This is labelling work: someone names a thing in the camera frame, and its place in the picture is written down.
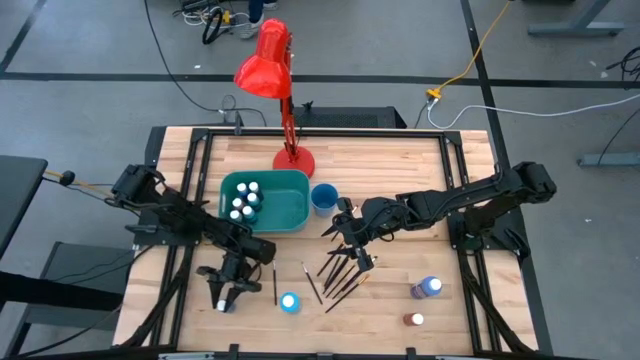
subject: concrete floor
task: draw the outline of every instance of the concrete floor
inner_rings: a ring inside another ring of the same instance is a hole
[[[171,16],[175,1],[149,2],[174,73],[232,74],[253,51],[254,41],[230,35],[203,46],[201,28]],[[34,3],[0,2],[0,51],[10,46]],[[637,25],[616,38],[526,35],[528,23],[567,19],[581,3],[514,2],[486,45],[489,77],[617,80],[617,71],[602,72],[638,46],[633,41],[640,36]],[[480,34],[502,4],[471,0]],[[634,0],[612,2],[598,20],[637,24],[639,8]],[[457,1],[282,0],[281,9],[269,15],[285,20],[294,33],[297,74],[448,77],[464,69],[471,57]],[[8,71],[164,74],[142,1],[130,0],[48,0]],[[469,77],[477,77],[475,69]],[[231,83],[183,86],[196,101],[212,107],[224,94],[234,94],[238,106],[261,109],[270,126],[279,124],[277,104],[248,96]],[[319,106],[393,105],[413,126],[427,87],[304,83],[295,85],[294,100],[314,100]],[[614,101],[638,91],[494,87],[493,93],[499,107],[553,112]],[[476,86],[451,86],[446,95],[434,113],[443,124],[462,107],[483,103]],[[629,359],[640,352],[640,242],[634,226],[640,215],[640,173],[634,168],[584,170],[575,162],[583,153],[601,151],[638,106],[636,101],[554,119],[500,115],[512,164],[543,163],[559,188],[550,203],[523,207],[549,331],[559,355]],[[127,164],[141,162],[151,126],[217,121],[218,115],[192,106],[169,82],[0,80],[0,153],[43,157],[50,169],[73,169],[89,182],[113,182]],[[259,125],[260,119],[247,115],[246,122]],[[423,119],[420,127],[427,125]],[[455,128],[488,129],[486,114],[471,111]],[[610,151],[638,151],[639,134],[637,119]],[[57,240],[128,248],[132,237],[122,226],[133,221],[130,214],[43,184],[0,269],[38,276]],[[22,308],[7,305],[0,317],[3,333],[14,331]],[[34,327],[23,351],[75,331]],[[105,348],[110,343],[109,333],[85,335],[57,351]]]

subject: shoe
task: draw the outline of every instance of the shoe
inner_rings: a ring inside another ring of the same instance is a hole
[[[268,3],[268,4],[265,3],[262,8],[265,9],[265,10],[268,10],[268,11],[278,10],[278,2],[274,1],[274,2]]]
[[[243,26],[239,26],[237,28],[238,36],[240,36],[240,39],[243,39],[243,40],[251,39],[258,32],[260,32],[260,26],[262,26],[263,22],[264,22],[264,14],[262,14],[262,16],[260,17],[260,20],[258,20],[257,23],[249,22],[244,24]]]

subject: lamp base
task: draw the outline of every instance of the lamp base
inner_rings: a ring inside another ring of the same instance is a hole
[[[276,157],[273,158],[273,168],[278,170],[300,170],[308,178],[311,178],[313,171],[316,169],[316,161],[309,150],[298,146],[298,158],[293,162],[289,161],[289,154],[286,149],[278,151]]]

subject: lamp arm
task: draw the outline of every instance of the lamp arm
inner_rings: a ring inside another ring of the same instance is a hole
[[[291,42],[293,36],[289,34],[289,43],[284,53],[284,63],[291,72]],[[285,148],[289,154],[289,161],[294,162],[298,158],[298,149],[296,144],[296,124],[293,117],[293,98],[289,96],[282,100],[282,127],[284,128]]]

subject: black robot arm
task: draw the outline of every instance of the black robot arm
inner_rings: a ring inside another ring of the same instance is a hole
[[[276,247],[272,242],[254,237],[251,228],[209,215],[202,208],[206,202],[187,200],[183,194],[166,185],[161,173],[147,166],[129,165],[111,192],[114,197],[105,200],[107,204],[130,210],[152,211],[163,230],[175,234],[195,233],[198,237],[204,235],[214,246],[226,251],[220,270],[200,267],[197,271],[199,275],[207,276],[214,308],[227,282],[232,283],[233,287],[227,294],[226,309],[240,293],[260,291],[260,284],[249,278],[257,266],[273,260]],[[133,232],[154,231],[153,226],[151,229],[128,226],[127,229]],[[250,266],[247,258],[253,259],[256,264]]]
[[[523,162],[496,174],[446,191],[417,191],[398,194],[395,199],[367,199],[362,204],[362,217],[355,218],[348,198],[340,198],[342,211],[332,219],[333,225],[324,234],[339,232],[346,248],[332,251],[357,258],[362,271],[373,268],[364,246],[380,238],[389,241],[398,230],[421,230],[432,227],[451,212],[466,208],[464,231],[470,236],[490,230],[497,218],[517,206],[546,202],[556,192],[554,182],[544,166]],[[483,206],[473,207],[488,201]]]

